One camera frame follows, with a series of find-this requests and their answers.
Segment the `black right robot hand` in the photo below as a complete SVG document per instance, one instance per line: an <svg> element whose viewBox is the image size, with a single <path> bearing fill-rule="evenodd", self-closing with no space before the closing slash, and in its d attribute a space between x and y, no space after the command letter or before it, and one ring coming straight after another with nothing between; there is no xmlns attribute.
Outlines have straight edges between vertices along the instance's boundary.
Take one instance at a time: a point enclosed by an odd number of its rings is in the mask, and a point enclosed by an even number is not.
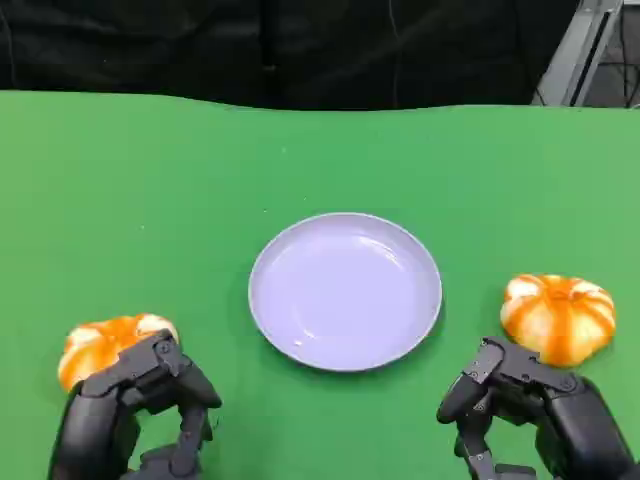
<svg viewBox="0 0 640 480"><path fill-rule="evenodd" d="M534 479L534 468L498 464L485 440L494 418L536 428L535 448L555 479L636 479L639 463L596 385L543 364L537 353L485 337L437 411L455 424L454 453L474 479Z"/></svg>

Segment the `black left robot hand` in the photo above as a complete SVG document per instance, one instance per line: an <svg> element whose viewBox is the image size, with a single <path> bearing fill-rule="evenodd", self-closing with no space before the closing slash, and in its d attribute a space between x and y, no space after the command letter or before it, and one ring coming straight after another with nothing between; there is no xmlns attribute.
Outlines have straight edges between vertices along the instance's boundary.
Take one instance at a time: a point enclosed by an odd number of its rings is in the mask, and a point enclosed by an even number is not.
<svg viewBox="0 0 640 480"><path fill-rule="evenodd" d="M208 418L222 400L168 330L122 351L116 363L71 390L52 449L51 479L198 479L199 453L213 438ZM175 442L129 460L140 435L137 414L177 408Z"/></svg>

